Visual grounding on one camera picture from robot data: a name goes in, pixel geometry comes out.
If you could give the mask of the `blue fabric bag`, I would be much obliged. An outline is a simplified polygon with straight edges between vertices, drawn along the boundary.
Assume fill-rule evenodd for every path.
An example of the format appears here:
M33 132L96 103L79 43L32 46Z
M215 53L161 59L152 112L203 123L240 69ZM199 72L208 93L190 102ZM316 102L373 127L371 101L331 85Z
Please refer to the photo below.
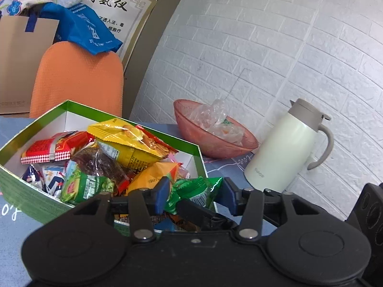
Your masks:
M39 17L58 21L56 41L74 43L92 55L115 53L122 46L96 12L83 3L70 8L46 3L39 11Z

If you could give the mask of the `right orange chair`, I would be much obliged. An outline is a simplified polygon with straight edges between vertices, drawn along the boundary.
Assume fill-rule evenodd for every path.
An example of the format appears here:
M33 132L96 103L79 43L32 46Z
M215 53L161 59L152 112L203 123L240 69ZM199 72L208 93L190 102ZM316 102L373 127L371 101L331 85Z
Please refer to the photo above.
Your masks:
M72 100L122 116L123 65L116 53L93 55L71 42L57 42L42 56L30 102L30 118Z

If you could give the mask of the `clear red dates packet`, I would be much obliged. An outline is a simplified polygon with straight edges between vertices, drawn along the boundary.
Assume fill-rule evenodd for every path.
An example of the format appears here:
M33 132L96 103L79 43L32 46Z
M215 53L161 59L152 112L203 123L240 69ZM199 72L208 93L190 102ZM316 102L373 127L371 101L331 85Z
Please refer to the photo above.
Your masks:
M72 158L86 175L107 177L114 184L114 196L119 196L127 188L129 179L123 168L109 157L97 143L93 143L76 153Z

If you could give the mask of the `white blue snack packet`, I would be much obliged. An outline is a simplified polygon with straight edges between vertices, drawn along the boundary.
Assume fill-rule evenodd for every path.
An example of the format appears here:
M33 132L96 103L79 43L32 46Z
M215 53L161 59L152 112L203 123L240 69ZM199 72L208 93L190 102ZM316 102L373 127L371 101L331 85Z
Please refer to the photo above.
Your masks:
M59 198L66 180L66 164L64 162L30 164L21 179L38 190Z

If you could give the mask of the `clear plastic bag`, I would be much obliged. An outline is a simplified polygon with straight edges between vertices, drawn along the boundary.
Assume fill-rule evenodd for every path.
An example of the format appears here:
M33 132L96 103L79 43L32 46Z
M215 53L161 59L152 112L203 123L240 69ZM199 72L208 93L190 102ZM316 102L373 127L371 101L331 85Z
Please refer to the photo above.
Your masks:
M197 106L188 114L188 119L206 132L229 143L242 146L245 129L234 125L227 119L224 100L216 99L211 105Z

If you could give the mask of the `brown paper bag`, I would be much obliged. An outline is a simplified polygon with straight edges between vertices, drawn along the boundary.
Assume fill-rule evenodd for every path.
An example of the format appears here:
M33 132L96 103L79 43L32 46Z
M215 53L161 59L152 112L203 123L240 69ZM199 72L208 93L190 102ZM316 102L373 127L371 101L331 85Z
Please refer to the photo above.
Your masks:
M1 18L1 114L28 113L39 63L53 44L58 20Z

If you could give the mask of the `blue tablecloth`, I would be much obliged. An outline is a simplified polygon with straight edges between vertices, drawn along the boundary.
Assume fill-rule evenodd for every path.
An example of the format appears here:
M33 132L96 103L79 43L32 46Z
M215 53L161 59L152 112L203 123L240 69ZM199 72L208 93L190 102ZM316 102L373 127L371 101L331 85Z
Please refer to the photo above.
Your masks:
M1 117L1 145L33 122L28 117ZM243 171L253 154L232 159L204 158L204 166L210 177L230 177L239 188L249 187ZM22 213L1 197L1 286L26 286L30 282L21 261L20 249L24 239L41 227L39 221Z

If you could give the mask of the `yellow green chips packet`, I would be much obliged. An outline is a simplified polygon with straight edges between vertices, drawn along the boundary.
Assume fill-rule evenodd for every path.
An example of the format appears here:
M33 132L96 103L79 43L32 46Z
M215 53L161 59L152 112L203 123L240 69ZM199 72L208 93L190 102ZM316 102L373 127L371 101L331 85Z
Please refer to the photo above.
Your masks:
M119 118L91 124L87 132L105 154L135 173L178 152L143 126Z

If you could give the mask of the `green pea snack packet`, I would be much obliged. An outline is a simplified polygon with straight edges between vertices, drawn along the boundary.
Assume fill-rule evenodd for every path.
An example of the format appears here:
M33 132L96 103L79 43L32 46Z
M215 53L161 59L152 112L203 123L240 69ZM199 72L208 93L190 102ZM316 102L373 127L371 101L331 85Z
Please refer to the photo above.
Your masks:
M113 193L114 185L115 183L110 178L86 174L76 162L69 161L60 200L67 204L77 205L100 192Z

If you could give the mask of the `orange snack packet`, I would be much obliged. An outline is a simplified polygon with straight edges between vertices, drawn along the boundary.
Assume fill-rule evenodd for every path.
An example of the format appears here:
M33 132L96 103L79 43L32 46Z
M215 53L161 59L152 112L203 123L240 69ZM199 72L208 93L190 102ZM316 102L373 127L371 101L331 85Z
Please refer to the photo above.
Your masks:
M140 188L153 189L163 177L167 177L170 180L171 185L173 185L175 183L174 176L177 173L177 170L177 163L163 161L155 162L133 178L128 186L127 193Z

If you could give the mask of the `red spicy bean packet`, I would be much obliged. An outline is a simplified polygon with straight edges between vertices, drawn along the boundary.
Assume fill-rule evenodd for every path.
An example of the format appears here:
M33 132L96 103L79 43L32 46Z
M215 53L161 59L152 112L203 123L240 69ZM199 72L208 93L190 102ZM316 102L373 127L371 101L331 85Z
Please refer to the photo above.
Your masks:
M94 140L85 131L56 133L48 139L35 141L21 154L20 161L23 165L66 161Z

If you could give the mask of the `green cardboard box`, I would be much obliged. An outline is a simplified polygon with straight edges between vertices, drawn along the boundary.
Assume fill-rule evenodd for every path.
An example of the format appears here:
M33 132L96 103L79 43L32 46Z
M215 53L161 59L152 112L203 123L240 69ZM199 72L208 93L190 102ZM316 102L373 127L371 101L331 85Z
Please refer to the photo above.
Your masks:
M192 178L206 176L196 144L68 100L1 148L1 192L46 224L98 194L122 199L153 188L157 182L143 177L156 166L172 184L181 168Z

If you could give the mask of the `small green candy packet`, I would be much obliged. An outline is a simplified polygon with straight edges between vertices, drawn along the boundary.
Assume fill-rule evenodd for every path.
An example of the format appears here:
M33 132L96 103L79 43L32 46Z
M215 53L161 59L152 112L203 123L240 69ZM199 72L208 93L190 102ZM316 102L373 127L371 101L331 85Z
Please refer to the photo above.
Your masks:
M188 199L204 208L211 208L221 187L222 177L198 177L177 180L170 191L164 210L172 215L177 214L176 204Z

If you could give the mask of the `cream thermos jug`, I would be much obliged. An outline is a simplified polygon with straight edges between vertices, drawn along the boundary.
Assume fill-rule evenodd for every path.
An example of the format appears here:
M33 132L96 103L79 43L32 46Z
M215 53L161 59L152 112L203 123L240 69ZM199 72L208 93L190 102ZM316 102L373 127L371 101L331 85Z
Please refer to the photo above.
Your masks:
M255 189L283 192L305 166L319 132L327 136L327 147L307 169L317 168L333 150L334 135L323 125L324 120L331 120L330 116L303 99L291 101L291 105L244 171L245 178Z

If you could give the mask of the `pink plastic bowl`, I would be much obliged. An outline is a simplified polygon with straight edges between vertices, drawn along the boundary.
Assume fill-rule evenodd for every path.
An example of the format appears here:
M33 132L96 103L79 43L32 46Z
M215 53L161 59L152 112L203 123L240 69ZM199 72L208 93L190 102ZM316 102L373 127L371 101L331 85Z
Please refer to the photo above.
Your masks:
M234 126L244 128L241 145L233 144L219 138L189 120L188 115L195 110L195 108L202 105L201 103L186 99L178 99L173 103L175 119L180 134L185 140L199 145L203 155L216 159L230 159L247 154L258 148L259 143L256 137L231 117L227 117L227 121L233 123Z

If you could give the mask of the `framed calligraphy poster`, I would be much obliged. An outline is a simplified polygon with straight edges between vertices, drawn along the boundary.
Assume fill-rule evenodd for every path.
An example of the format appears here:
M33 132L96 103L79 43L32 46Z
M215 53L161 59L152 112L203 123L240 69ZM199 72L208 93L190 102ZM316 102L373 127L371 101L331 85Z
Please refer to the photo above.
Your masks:
M125 67L155 6L155 0L82 0L92 8L109 31L122 42L117 51Z

